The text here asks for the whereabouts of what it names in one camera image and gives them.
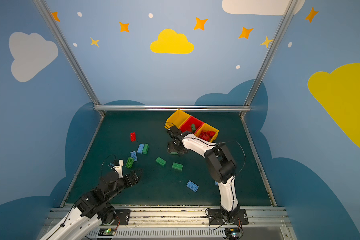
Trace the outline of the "green lego brick gripper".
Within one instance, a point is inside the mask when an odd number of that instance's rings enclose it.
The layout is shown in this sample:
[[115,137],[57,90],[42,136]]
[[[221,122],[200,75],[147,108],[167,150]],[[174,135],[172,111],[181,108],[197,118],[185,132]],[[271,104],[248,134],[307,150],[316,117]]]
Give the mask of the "green lego brick gripper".
[[133,167],[135,159],[132,157],[128,157],[127,163],[125,164],[125,167],[128,169],[131,169]]

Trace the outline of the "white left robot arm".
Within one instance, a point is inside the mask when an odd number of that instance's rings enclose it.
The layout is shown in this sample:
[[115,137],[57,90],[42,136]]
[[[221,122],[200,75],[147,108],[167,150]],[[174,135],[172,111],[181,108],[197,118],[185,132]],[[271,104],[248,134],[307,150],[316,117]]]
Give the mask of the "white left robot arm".
[[116,210],[110,200],[124,189],[139,183],[143,170],[137,169],[124,176],[111,171],[101,177],[99,184],[83,194],[69,212],[44,236],[42,240],[81,240],[99,226],[126,225],[130,212]]

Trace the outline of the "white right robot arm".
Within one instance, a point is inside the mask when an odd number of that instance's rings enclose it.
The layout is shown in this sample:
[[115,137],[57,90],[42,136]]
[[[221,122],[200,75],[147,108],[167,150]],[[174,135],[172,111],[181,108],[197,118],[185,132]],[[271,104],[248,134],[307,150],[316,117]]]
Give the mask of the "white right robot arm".
[[170,153],[184,154],[191,150],[205,158],[208,171],[219,186],[223,218],[228,222],[236,217],[240,211],[235,189],[237,163],[226,144],[210,143],[189,131],[181,132],[175,125],[166,129],[172,138],[168,142]]

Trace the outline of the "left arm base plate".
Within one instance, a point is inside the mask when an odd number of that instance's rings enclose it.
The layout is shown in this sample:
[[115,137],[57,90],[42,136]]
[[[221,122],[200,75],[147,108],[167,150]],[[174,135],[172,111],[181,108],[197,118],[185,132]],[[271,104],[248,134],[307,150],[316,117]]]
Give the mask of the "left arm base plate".
[[129,209],[116,209],[109,210],[104,219],[104,226],[126,226],[129,224],[131,210]]

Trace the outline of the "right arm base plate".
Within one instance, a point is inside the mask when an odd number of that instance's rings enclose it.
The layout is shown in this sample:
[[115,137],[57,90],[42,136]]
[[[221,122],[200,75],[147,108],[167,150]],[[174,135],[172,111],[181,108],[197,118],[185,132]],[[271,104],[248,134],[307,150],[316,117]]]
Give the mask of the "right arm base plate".
[[206,214],[210,225],[248,225],[249,219],[245,209],[235,209],[228,213],[222,209],[206,209]]

